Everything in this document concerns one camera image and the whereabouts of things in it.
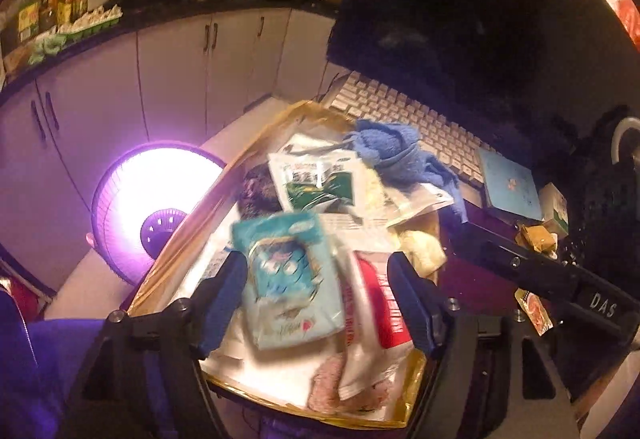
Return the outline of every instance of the small box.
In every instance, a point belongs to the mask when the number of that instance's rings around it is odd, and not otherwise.
[[[569,234],[569,216],[566,212],[566,199],[553,183],[547,184],[538,193],[542,208],[543,226],[564,239]]]

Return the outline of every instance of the keyboard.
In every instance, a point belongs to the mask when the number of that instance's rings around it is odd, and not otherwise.
[[[478,190],[484,188],[484,176],[476,149],[482,147],[491,152],[496,150],[419,101],[412,100],[377,80],[352,72],[343,85],[325,96],[322,104],[349,118],[415,127],[420,133],[422,148],[433,152],[440,162],[466,183]]]

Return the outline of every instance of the light blue snack package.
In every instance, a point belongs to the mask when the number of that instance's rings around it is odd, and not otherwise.
[[[231,235],[247,258],[242,306],[258,349],[291,347],[344,329],[337,272],[317,215],[240,221]]]

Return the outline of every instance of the blue towel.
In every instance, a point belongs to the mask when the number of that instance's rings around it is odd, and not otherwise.
[[[465,202],[458,186],[458,176],[444,166],[431,152],[418,146],[420,137],[414,127],[405,124],[379,124],[357,120],[356,130],[345,136],[345,142],[360,158],[373,167],[383,182],[391,186],[431,183],[453,197],[450,206],[458,222],[465,223]]]

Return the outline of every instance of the computer monitor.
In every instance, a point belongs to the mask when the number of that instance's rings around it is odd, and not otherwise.
[[[640,113],[640,57],[605,0],[343,0],[328,59],[530,166],[608,109]]]

